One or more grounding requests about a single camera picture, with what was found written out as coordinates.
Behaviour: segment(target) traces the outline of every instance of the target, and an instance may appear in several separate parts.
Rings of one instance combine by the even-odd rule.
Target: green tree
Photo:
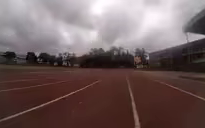
[[[40,55],[38,56],[38,59],[43,63],[47,63],[49,62],[50,55],[48,53],[40,53]]]
[[[27,63],[30,63],[30,64],[37,63],[37,56],[35,55],[34,52],[27,52],[26,61]]]
[[[7,60],[7,64],[12,64],[12,63],[15,63],[15,58],[16,58],[16,53],[15,52],[11,52],[11,51],[7,51],[4,53],[3,55],[6,60]]]

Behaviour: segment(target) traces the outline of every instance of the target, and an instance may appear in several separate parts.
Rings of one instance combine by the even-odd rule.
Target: cloudy sky
[[[0,0],[0,50],[152,52],[185,43],[182,27],[204,7],[205,0]]]

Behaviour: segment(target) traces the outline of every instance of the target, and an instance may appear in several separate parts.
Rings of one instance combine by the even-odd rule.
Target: white lane line
[[[129,91],[129,94],[130,94],[130,97],[131,97],[131,102],[132,102],[132,112],[133,112],[133,116],[134,116],[135,128],[140,128],[141,125],[140,125],[140,122],[139,122],[139,116],[138,116],[138,112],[137,112],[137,109],[136,109],[135,99],[134,99],[134,96],[133,96],[130,81],[129,81],[127,76],[126,76],[126,81],[127,81],[127,84],[128,84],[128,91]]]
[[[10,81],[0,81],[0,84],[3,83],[16,83],[16,82],[24,82],[24,81],[33,81],[37,79],[24,79],[24,80],[10,80]]]
[[[0,92],[9,92],[9,91],[17,91],[17,90],[24,90],[24,89],[30,89],[30,88],[37,88],[37,87],[42,87],[42,86],[66,83],[66,82],[70,82],[70,81],[72,81],[72,80],[59,81],[59,82],[54,82],[54,83],[46,83],[46,84],[40,84],[40,85],[22,87],[22,88],[11,88],[11,89],[0,90]]]
[[[59,101],[59,100],[65,99],[65,98],[67,98],[67,97],[69,97],[69,96],[71,96],[71,95],[73,95],[73,94],[76,94],[76,93],[78,93],[78,92],[80,92],[80,91],[83,91],[83,90],[85,90],[85,89],[87,89],[87,88],[89,88],[89,87],[91,87],[91,86],[93,86],[93,85],[95,85],[95,84],[97,84],[97,83],[99,83],[99,82],[101,82],[101,81],[100,81],[100,80],[95,81],[95,82],[93,82],[93,83],[87,85],[86,87],[81,88],[81,89],[76,90],[76,91],[73,91],[73,92],[71,92],[71,93],[69,93],[69,94],[67,94],[67,95],[61,96],[61,97],[59,97],[59,98],[56,98],[56,99],[51,100],[51,101],[49,101],[49,102],[43,103],[43,104],[41,104],[41,105],[39,105],[39,106],[36,106],[36,107],[30,108],[30,109],[27,109],[27,110],[25,110],[25,111],[16,113],[16,114],[14,114],[14,115],[11,115],[11,116],[2,118],[2,119],[0,119],[0,123],[1,123],[1,122],[4,122],[4,121],[7,121],[7,120],[10,120],[10,119],[13,119],[13,118],[16,118],[16,117],[18,117],[18,116],[24,115],[24,114],[26,114],[26,113],[28,113],[28,112],[32,112],[32,111],[34,111],[34,110],[40,109],[40,108],[42,108],[42,107],[45,107],[45,106],[47,106],[47,105],[50,105],[50,104],[52,104],[52,103],[54,103],[54,102],[57,102],[57,101]]]
[[[177,88],[177,87],[175,87],[175,86],[173,86],[173,85],[170,85],[170,84],[164,83],[164,82],[162,82],[162,81],[158,81],[158,80],[153,80],[153,81],[158,82],[158,83],[163,84],[163,85],[166,85],[166,86],[168,86],[168,87],[171,87],[171,88],[173,88],[173,89],[175,89],[175,90],[178,90],[178,91],[180,91],[180,92],[186,93],[186,94],[188,94],[188,95],[190,95],[190,96],[193,96],[193,97],[195,97],[195,98],[198,98],[198,99],[200,99],[200,100],[202,100],[202,101],[205,101],[205,98],[204,98],[204,97],[195,95],[195,94],[193,94],[193,93],[191,93],[191,92],[188,92],[188,91],[185,91],[185,90],[183,90],[183,89]]]

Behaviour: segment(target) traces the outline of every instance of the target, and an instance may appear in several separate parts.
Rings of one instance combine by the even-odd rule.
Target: tree
[[[11,64],[15,62],[15,58],[16,58],[15,52],[7,51],[4,53],[3,56],[7,59],[7,62],[6,62],[7,64]]]
[[[49,59],[50,65],[54,66],[55,62],[56,62],[56,56],[54,55],[50,56],[50,59]]]
[[[37,63],[37,56],[35,55],[34,52],[27,52],[27,55],[26,55],[26,61],[27,63]]]
[[[141,58],[141,64],[146,65],[148,64],[148,60],[147,60],[147,54],[144,48],[139,49],[136,48],[135,49],[135,56],[140,57]]]
[[[40,60],[40,62],[47,63],[49,62],[50,55],[48,53],[40,53],[38,59]]]

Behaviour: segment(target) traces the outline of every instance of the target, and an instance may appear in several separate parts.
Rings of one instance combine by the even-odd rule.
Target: running track
[[[130,69],[0,72],[0,128],[205,128],[205,83]]]

